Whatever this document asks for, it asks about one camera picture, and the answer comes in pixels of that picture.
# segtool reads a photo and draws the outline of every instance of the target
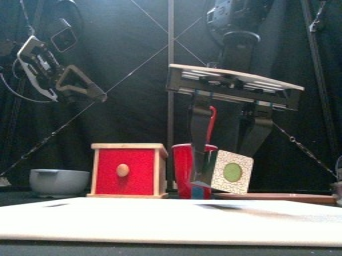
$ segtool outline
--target gripper mount plate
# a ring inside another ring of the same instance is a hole
[[[298,109],[304,87],[242,72],[170,64],[168,90],[208,94],[213,99]]]

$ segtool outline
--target wooden knob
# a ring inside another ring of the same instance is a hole
[[[127,176],[130,173],[130,167],[127,164],[121,164],[117,168],[117,174],[119,177]]]

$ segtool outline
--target metal rod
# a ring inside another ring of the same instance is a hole
[[[335,122],[332,118],[333,114],[332,114],[331,100],[329,100],[328,90],[327,90],[327,82],[325,82],[325,75],[324,75],[324,69],[321,64],[323,62],[321,62],[320,49],[319,49],[319,43],[317,43],[317,36],[316,36],[316,33],[311,32],[311,25],[313,24],[315,19],[312,15],[312,8],[311,8],[309,2],[311,2],[309,0],[301,0],[307,28],[308,28],[307,29],[308,39],[309,39],[312,57],[313,57],[313,63],[315,63],[316,79],[319,84],[319,91],[320,91],[323,111],[324,111],[328,140],[329,140],[333,159],[337,159],[339,158],[339,143],[337,143],[339,140],[337,140]]]
[[[174,63],[176,56],[176,9],[174,0],[169,0],[169,64]],[[173,164],[173,145],[174,145],[174,92],[168,93],[168,152],[172,157],[168,161],[168,189],[174,188],[174,164]]]

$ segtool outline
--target cable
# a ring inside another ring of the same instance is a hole
[[[27,98],[26,96],[21,95],[21,94],[11,88],[10,84],[9,84],[7,81],[6,81],[6,78],[5,78],[3,73],[0,73],[0,79],[2,79],[2,81],[3,81],[3,84],[5,84],[6,87],[7,87],[9,91],[10,91],[13,94],[15,94],[19,98],[22,98],[22,99],[25,99],[25,100],[27,100],[27,101],[35,102],[35,103],[45,103],[45,104],[46,104],[46,103],[53,103],[53,102],[55,102],[55,101],[34,100],[34,99],[31,99],[31,98]]]

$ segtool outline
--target gray bowl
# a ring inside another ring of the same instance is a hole
[[[77,170],[33,169],[30,185],[39,197],[79,196],[87,187],[90,173]]]

